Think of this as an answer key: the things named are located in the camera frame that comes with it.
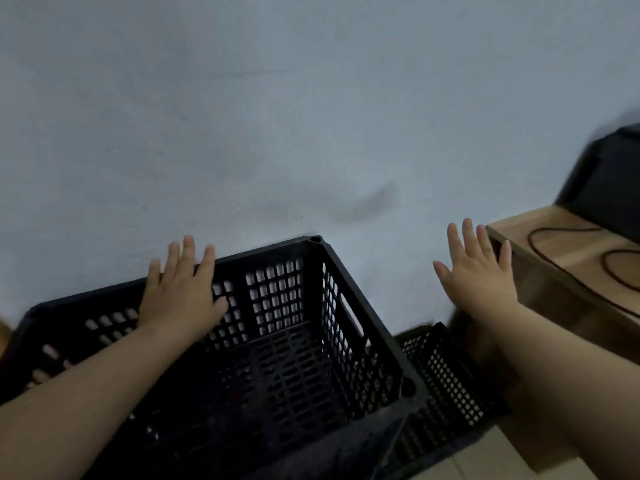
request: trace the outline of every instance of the perforated crate panel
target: perforated crate panel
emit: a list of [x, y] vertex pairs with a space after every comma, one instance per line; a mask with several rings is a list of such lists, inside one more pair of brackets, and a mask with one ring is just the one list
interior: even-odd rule
[[[212, 295], [227, 297], [228, 313], [158, 380], [86, 478], [375, 473], [417, 409], [401, 390], [413, 395], [419, 379], [313, 239], [218, 261]], [[144, 284], [34, 308], [0, 363], [0, 400], [132, 333]]]
[[403, 480], [478, 441], [505, 414], [471, 359], [442, 323], [398, 336], [403, 352], [425, 382], [426, 402], [407, 419], [379, 474]]

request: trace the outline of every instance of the crate handle hole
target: crate handle hole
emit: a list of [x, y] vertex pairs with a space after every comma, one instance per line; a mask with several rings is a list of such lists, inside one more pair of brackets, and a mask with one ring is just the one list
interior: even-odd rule
[[402, 394], [403, 397], [413, 397], [416, 393], [415, 382], [405, 377], [402, 381], [402, 387], [400, 388], [400, 393]]
[[362, 325], [356, 318], [356, 315], [353, 313], [353, 310], [349, 306], [349, 302], [346, 300], [346, 298], [342, 293], [340, 293], [340, 303], [342, 304], [342, 307], [344, 308], [345, 313], [349, 317], [349, 320], [351, 320], [351, 323], [353, 323], [353, 325], [356, 327], [356, 330], [358, 331], [359, 336], [364, 337], [364, 331], [362, 330]]

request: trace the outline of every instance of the black cable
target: black cable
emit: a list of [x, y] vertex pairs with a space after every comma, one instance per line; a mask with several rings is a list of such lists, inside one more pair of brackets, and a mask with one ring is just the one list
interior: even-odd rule
[[[527, 242], [529, 243], [529, 246], [531, 247], [531, 249], [533, 250], [533, 252], [535, 252], [535, 254], [542, 259], [542, 261], [548, 262], [549, 264], [551, 264], [552, 266], [554, 266], [555, 268], [559, 269], [560, 271], [562, 271], [564, 274], [567, 274], [569, 276], [571, 276], [578, 284], [580, 284], [580, 286], [582, 286], [583, 288], [591, 291], [592, 293], [594, 293], [595, 295], [597, 295], [598, 297], [600, 297], [604, 302], [615, 306], [617, 309], [622, 310], [623, 312], [626, 312], [630, 315], [635, 316], [636, 318], [640, 318], [640, 314], [633, 312], [631, 310], [629, 310], [628, 308], [625, 308], [624, 306], [621, 306], [617, 303], [614, 303], [612, 300], [605, 298], [603, 295], [601, 295], [600, 293], [597, 293], [596, 291], [592, 290], [591, 288], [589, 288], [586, 284], [584, 284], [583, 282], [581, 282], [578, 278], [576, 278], [574, 275], [572, 275], [571, 273], [569, 273], [567, 270], [565, 270], [564, 268], [558, 266], [555, 262], [553, 262], [550, 258], [548, 258], [548, 256], [546, 256], [544, 253], [542, 253], [542, 251], [540, 251], [536, 245], [533, 243], [533, 236], [539, 232], [543, 232], [543, 231], [550, 231], [550, 230], [554, 230], [554, 231], [562, 231], [562, 232], [597, 232], [597, 231], [601, 231], [604, 230], [602, 227], [589, 227], [587, 229], [576, 229], [576, 228], [567, 228], [567, 227], [539, 227], [537, 229], [533, 229], [533, 231], [531, 231], [528, 235], [527, 235]], [[605, 253], [603, 253], [600, 256], [600, 265], [602, 266], [603, 270], [605, 273], [607, 273], [610, 277], [612, 277], [615, 281], [619, 282], [622, 286], [629, 288], [629, 290], [633, 290], [633, 291], [637, 291], [640, 292], [640, 287], [635, 286], [631, 283], [628, 283], [626, 281], [624, 281], [622, 278], [620, 278], [617, 274], [615, 274], [612, 270], [611, 267], [609, 266], [609, 263], [607, 262], [607, 257], [613, 255], [613, 254], [640, 254], [640, 251], [636, 251], [636, 250], [612, 250], [612, 251], [607, 251]]]

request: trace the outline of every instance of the wall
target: wall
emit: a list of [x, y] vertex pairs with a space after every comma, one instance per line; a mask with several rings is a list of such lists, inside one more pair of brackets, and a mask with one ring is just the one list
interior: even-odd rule
[[446, 319], [446, 224], [551, 203], [638, 46], [640, 0], [0, 0], [0, 314], [322, 233]]

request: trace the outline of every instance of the crate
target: crate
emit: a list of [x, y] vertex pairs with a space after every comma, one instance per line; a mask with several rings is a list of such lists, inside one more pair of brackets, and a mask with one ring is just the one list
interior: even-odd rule
[[[32, 308], [0, 403], [136, 327], [145, 280]], [[156, 382], [94, 478], [373, 478], [424, 384], [320, 237], [221, 258], [228, 313]]]
[[442, 323], [396, 336], [427, 387], [420, 411], [407, 419], [379, 480], [405, 480], [475, 443], [508, 412], [471, 357]]

